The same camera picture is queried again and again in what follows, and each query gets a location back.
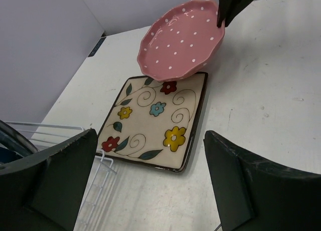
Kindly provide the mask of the pink polka dot plate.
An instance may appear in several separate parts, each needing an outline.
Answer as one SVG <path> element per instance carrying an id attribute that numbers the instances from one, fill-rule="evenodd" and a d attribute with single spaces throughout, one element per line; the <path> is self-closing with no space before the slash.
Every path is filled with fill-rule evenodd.
<path id="1" fill-rule="evenodd" d="M 225 27 L 217 27 L 217 17 L 213 0 L 191 0 L 170 9 L 140 42 L 141 72 L 157 81 L 176 81 L 202 69 L 223 42 Z"/>

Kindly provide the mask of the teal leaf-shaped plate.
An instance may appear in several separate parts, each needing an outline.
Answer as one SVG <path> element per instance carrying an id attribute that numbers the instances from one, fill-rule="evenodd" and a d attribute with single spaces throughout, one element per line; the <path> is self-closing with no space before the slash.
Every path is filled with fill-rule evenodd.
<path id="1" fill-rule="evenodd" d="M 37 152 L 38 149 L 26 137 L 1 121 L 1 165 Z"/>

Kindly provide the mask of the cream floral square plate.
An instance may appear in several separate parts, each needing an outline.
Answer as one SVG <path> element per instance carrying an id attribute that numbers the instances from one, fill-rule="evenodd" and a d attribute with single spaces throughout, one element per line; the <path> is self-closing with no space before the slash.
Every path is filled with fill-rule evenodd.
<path id="1" fill-rule="evenodd" d="M 189 161 L 208 74 L 160 82 L 131 77 L 118 93 L 98 132 L 97 153 L 172 172 Z"/>

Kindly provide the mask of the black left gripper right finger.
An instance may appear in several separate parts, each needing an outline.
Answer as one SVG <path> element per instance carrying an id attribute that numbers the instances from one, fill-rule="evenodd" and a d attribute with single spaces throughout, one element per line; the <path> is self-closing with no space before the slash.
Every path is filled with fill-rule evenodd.
<path id="1" fill-rule="evenodd" d="M 320 230 L 320 175 L 281 165 L 205 133 L 222 230 Z"/>

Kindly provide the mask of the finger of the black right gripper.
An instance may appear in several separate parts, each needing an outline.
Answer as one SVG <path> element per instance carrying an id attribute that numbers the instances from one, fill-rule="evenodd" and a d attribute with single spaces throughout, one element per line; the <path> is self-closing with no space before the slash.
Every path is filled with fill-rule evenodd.
<path id="1" fill-rule="evenodd" d="M 225 18 L 225 27 L 228 27 L 232 20 L 253 1 L 254 0 L 231 0 Z"/>
<path id="2" fill-rule="evenodd" d="M 233 12 L 239 0 L 219 0 L 217 27 L 221 28 L 222 24 L 226 27 L 233 20 Z"/>

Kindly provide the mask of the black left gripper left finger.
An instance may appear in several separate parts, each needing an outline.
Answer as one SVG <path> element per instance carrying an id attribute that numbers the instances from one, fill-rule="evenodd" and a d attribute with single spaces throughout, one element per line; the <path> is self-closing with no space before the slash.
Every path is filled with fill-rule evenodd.
<path id="1" fill-rule="evenodd" d="M 88 129 L 1 165 L 1 230 L 73 230 L 97 143 Z"/>

